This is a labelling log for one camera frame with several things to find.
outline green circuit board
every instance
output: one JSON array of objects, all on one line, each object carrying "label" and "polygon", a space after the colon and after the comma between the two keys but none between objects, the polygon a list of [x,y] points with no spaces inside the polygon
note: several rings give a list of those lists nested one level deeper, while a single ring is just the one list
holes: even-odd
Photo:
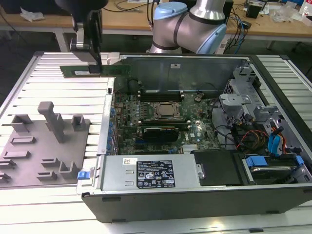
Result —
[{"label": "green circuit board", "polygon": [[160,102],[141,102],[134,95],[116,95],[117,132],[119,155],[135,154],[182,154],[183,145],[193,145],[198,149],[220,148],[208,117],[209,100],[195,102],[196,93],[187,93],[182,102],[170,102],[178,108],[176,120],[189,120],[188,131],[180,131],[177,141],[167,143],[146,143],[140,137],[142,127],[139,121],[155,120],[155,107]]}]

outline white paper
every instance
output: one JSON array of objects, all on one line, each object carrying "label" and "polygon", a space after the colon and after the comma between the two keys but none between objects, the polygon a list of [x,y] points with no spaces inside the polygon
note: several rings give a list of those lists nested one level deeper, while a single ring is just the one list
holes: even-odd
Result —
[{"label": "white paper", "polygon": [[23,8],[20,8],[20,9],[21,9],[20,16],[22,16],[24,19],[28,20],[29,22],[32,22],[34,20],[43,20],[43,19],[45,19],[44,16],[43,16],[43,13],[41,13],[41,12],[34,13],[34,12],[26,11]]}]

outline blue latch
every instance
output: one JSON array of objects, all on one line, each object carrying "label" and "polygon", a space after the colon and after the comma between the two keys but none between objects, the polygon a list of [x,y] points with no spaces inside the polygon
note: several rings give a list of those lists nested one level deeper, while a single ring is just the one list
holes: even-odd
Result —
[{"label": "blue latch", "polygon": [[90,179],[90,172],[85,171],[78,172],[77,179]]},{"label": "blue latch", "polygon": [[264,156],[249,156],[246,159],[246,162],[247,162],[248,167],[268,165]]},{"label": "blue latch", "polygon": [[297,159],[297,162],[299,163],[299,165],[303,165],[304,164],[304,161],[303,161],[301,156],[297,155],[296,159]]}]

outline warning label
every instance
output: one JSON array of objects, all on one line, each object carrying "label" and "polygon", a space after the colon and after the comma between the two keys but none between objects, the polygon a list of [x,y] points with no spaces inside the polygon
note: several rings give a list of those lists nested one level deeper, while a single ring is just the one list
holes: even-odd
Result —
[{"label": "warning label", "polygon": [[172,161],[136,162],[136,186],[139,189],[174,188],[175,174]]}]

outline black connector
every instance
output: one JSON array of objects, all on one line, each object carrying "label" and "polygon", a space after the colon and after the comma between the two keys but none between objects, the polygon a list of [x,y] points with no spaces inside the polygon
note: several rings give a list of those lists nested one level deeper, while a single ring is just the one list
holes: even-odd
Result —
[{"label": "black connector", "polygon": [[279,128],[277,128],[272,134],[273,135],[277,135],[279,133],[281,133],[284,130],[284,128],[282,126],[280,126]]},{"label": "black connector", "polygon": [[252,24],[247,21],[242,21],[242,25],[244,29],[250,29]]}]

